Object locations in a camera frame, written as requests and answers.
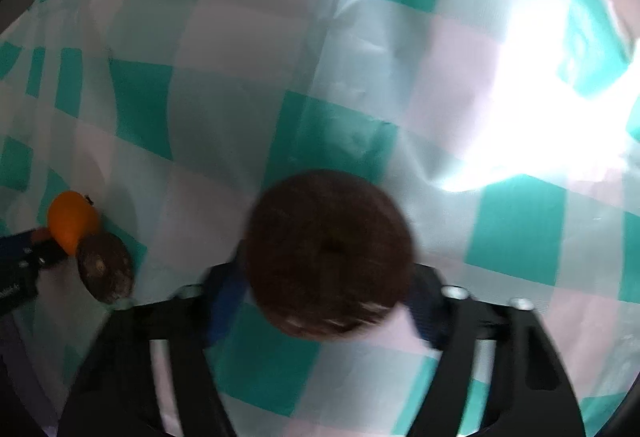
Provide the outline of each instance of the orange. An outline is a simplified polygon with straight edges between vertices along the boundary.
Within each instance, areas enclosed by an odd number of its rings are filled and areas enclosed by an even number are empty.
[[[74,257],[80,240],[100,231],[100,215],[81,194],[62,192],[49,206],[47,227],[60,247]]]

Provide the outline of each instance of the silver screw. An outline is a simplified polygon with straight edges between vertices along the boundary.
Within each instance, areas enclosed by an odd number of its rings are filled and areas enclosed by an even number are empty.
[[[442,289],[442,294],[453,300],[466,300],[469,298],[469,291],[455,285],[446,285]]]
[[[526,298],[511,298],[509,305],[518,311],[532,311],[536,307],[531,300]]]

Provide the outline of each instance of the checkered fabric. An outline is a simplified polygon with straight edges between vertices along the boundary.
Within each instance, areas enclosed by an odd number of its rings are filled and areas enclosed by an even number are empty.
[[[352,172],[449,283],[535,302],[591,436],[640,369],[633,53],[606,0],[38,0],[0,38],[0,229],[88,194],[134,255],[134,298],[160,301],[229,258],[261,189]],[[43,271],[18,314],[58,408],[107,314],[77,275]],[[438,359],[404,308],[320,344],[250,299],[208,357],[260,437],[404,435]]]

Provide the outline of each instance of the brown round fruit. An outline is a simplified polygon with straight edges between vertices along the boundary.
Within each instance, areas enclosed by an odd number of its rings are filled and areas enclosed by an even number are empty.
[[[103,303],[126,298],[133,289],[131,255],[113,233],[84,237],[78,245],[78,271],[87,290]]]
[[[380,323],[408,290],[409,229],[391,199],[359,177],[315,170],[258,201],[246,272],[258,306],[283,332],[326,339]]]

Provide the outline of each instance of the teal and white checkered tablecloth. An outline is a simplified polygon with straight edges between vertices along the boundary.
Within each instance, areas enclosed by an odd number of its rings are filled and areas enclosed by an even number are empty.
[[[531,298],[589,435],[640,370],[640,93],[606,0],[37,0],[0,36],[0,230],[89,194],[159,301],[226,261],[261,189],[307,168],[391,194],[420,261]],[[62,407],[106,309],[73,265],[18,313]],[[433,374],[404,308],[332,343],[250,299],[208,352],[241,436],[404,435]],[[479,422],[480,345],[461,434]]]

